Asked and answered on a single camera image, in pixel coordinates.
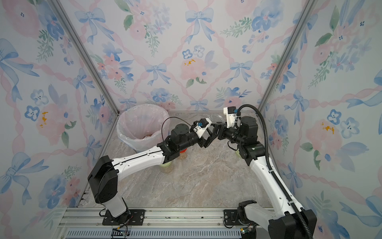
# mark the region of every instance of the wall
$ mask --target wall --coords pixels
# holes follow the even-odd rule
[[[0,238],[51,238],[115,114],[46,2],[0,4]]]
[[[316,238],[382,238],[381,8],[318,0],[291,57],[297,64],[267,105],[272,153],[316,213]],[[286,80],[288,71],[297,77]]]
[[[120,110],[220,111],[259,103],[305,0],[61,3]]]

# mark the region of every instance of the plastic trash bag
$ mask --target plastic trash bag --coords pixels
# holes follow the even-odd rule
[[[160,129],[169,117],[167,111],[154,104],[134,106],[123,112],[117,122],[118,138],[135,151],[148,150],[162,142]],[[163,125],[163,137],[168,136],[170,120]]]

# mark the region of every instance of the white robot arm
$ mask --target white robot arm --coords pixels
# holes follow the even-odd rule
[[[266,155],[266,147],[257,141],[256,119],[239,117],[240,127],[236,124],[241,108],[246,106],[238,110],[235,107],[224,108],[225,124],[215,124],[210,119],[195,121],[191,129],[178,124],[171,135],[149,150],[112,160],[108,156],[101,157],[88,177],[95,201],[107,208],[115,222],[124,224],[129,219],[129,210],[117,192],[118,181],[144,168],[170,162],[179,156],[181,150],[195,144],[206,148],[215,138],[228,139],[238,144],[240,156],[260,179],[274,208],[274,212],[270,212],[255,201],[239,203],[240,221],[257,223],[269,231],[271,238],[311,238],[309,233],[316,225],[316,216],[303,208],[274,170],[272,160]],[[210,126],[213,126],[213,131],[208,129]],[[203,138],[205,131],[209,133],[206,140]]]

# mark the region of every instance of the wire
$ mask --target wire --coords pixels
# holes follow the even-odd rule
[[[272,166],[271,166],[271,164],[269,162],[269,151],[268,151],[268,132],[267,132],[267,126],[265,125],[264,117],[262,116],[261,112],[256,107],[254,107],[253,105],[250,105],[250,104],[244,104],[244,105],[240,106],[238,108],[237,112],[236,112],[237,116],[241,115],[240,111],[244,107],[249,107],[249,108],[253,109],[256,112],[256,114],[259,116],[259,118],[260,118],[261,125],[262,125],[262,128],[263,128],[263,133],[264,133],[265,161],[267,163],[268,169],[271,171],[272,170]],[[306,224],[306,221],[304,220],[303,216],[301,215],[301,213],[298,210],[298,208],[295,205],[295,203],[290,202],[290,201],[292,201],[292,198],[290,197],[290,195],[287,192],[287,190],[284,188],[283,184],[278,179],[276,173],[274,171],[271,171],[270,173],[272,174],[273,178],[276,180],[276,182],[277,182],[278,186],[280,187],[281,191],[283,191],[285,197],[289,201],[289,204],[292,206],[293,210],[295,211],[296,216],[297,216],[298,220],[300,221],[300,223],[302,224],[307,237],[309,239],[313,239],[312,232],[310,231],[308,225]]]
[[[171,118],[177,118],[177,119],[180,119],[180,120],[182,120],[183,122],[185,122],[186,124],[188,124],[189,126],[191,126],[191,125],[190,125],[189,123],[187,123],[185,120],[183,120],[183,119],[181,119],[181,118],[178,118],[178,117],[175,117],[175,116],[173,116],[173,117],[169,117],[169,118],[165,119],[165,121],[163,121],[162,127],[160,128],[160,132],[162,133],[162,140],[163,140],[163,141],[165,141],[164,138],[163,138],[163,125],[165,124],[166,120],[171,119]]]
[[[229,147],[230,149],[232,149],[233,151],[237,151],[238,148],[239,148],[239,146],[237,147],[237,149],[234,149],[234,148],[232,148],[232,147],[229,145],[229,142],[230,142],[230,141],[227,141],[227,145],[228,145],[228,147]]]
[[[104,209],[102,209],[101,211],[99,211],[99,213],[98,213],[99,216],[102,216],[102,215],[101,215],[101,212],[102,212],[103,210],[105,210],[105,209],[106,209],[106,208],[104,208]]]
[[[252,227],[251,234],[253,235],[253,238],[256,239],[257,231],[256,231],[257,224]]]
[[[243,228],[243,229],[247,229],[247,228],[249,228],[250,226],[252,226],[252,222],[249,224],[249,226],[247,226],[247,227],[245,227],[245,228]]]
[[[236,213],[236,217],[235,217],[235,220],[234,220],[235,222],[236,222],[236,220],[238,219],[238,215],[239,215],[239,213]],[[233,228],[233,226],[234,226],[234,225],[232,225],[232,227],[230,227],[230,228],[227,227],[227,226],[225,225],[225,219],[223,219],[223,225],[224,225],[226,228],[228,228],[228,229],[231,229],[231,228]]]

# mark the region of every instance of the marble surface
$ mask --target marble surface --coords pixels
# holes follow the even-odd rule
[[[212,113],[169,113],[192,124]],[[254,114],[243,113],[243,116]],[[181,123],[170,119],[170,129]],[[107,154],[110,158],[135,152],[113,133]],[[215,139],[208,148],[194,145],[186,159],[175,159],[168,174],[153,166],[133,173],[118,182],[118,191],[128,207],[237,207],[239,202],[255,200],[272,207],[264,187],[245,161],[227,146],[227,140]],[[102,207],[88,197],[84,207]]]

